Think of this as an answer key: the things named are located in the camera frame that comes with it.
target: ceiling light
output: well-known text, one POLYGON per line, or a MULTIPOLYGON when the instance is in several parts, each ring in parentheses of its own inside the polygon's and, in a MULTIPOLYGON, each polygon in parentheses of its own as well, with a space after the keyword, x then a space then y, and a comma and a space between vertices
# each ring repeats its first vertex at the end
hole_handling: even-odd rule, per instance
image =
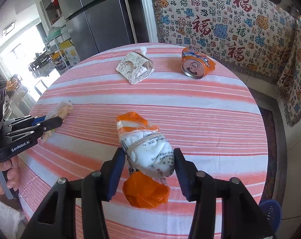
POLYGON ((16 24, 16 21, 14 21, 8 27, 6 27, 2 32, 3 35, 6 36, 10 31, 12 31, 15 28, 15 24, 16 24))

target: metal screw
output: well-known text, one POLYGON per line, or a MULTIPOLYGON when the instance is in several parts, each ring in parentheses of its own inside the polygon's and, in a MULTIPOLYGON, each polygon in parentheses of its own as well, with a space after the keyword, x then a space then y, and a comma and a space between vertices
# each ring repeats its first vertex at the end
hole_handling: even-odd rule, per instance
POLYGON ((59 178, 57 181, 59 184, 63 184, 66 182, 66 178, 59 178))
POLYGON ((196 176, 203 178, 206 176, 206 173, 204 171, 197 171, 196 176))
POLYGON ((99 176, 101 176, 101 172, 100 171, 94 171, 94 172, 92 172, 92 176, 93 177, 99 177, 99 176))
POLYGON ((231 178, 231 182, 234 184, 239 184, 240 180, 237 177, 233 177, 233 178, 231 178))

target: striped tablecloth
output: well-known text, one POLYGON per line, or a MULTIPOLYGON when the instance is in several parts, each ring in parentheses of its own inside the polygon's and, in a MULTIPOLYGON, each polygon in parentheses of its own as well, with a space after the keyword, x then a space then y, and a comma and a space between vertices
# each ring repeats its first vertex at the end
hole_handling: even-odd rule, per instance
MULTIPOLYGON (((52 137, 20 154, 20 200, 28 219, 56 180, 84 178, 99 170, 120 146, 116 116, 135 111, 158 124, 173 148, 214 178, 236 176, 260 201, 268 162, 267 139, 260 111, 245 84, 217 62, 215 71, 193 80, 181 71, 183 47, 134 44, 93 56, 63 74, 41 96, 31 114, 42 116, 63 100, 74 111, 52 137), (155 71, 131 85, 116 66, 130 51, 147 47, 155 71)), ((122 186, 104 202, 110 238, 187 238, 195 203, 182 195, 174 173, 167 179, 169 202, 156 209, 130 206, 122 186)), ((77 237, 83 238, 81 202, 77 201, 77 237)), ((215 238, 221 233, 221 200, 217 201, 215 238)))

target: plastic-wrapped bread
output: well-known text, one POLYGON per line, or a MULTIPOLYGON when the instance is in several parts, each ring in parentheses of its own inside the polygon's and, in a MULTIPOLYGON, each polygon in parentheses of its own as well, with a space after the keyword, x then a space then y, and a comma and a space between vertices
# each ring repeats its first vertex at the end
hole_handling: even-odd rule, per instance
MULTIPOLYGON (((44 120, 48 120, 54 117, 60 117, 61 119, 65 119, 72 110, 73 110, 73 104, 71 101, 60 102, 57 106, 55 106, 53 109, 51 109, 48 112, 44 120)), ((52 135, 53 132, 54 129, 45 132, 42 136, 43 142, 48 140, 48 138, 52 135)))

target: can lid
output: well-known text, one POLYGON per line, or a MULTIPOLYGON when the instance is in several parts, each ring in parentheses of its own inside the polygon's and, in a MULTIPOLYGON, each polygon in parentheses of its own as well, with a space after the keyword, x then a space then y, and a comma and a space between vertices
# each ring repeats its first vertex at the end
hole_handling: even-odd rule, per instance
POLYGON ((185 75, 194 79, 201 79, 205 74, 202 63, 196 59, 185 60, 181 66, 181 69, 185 75))

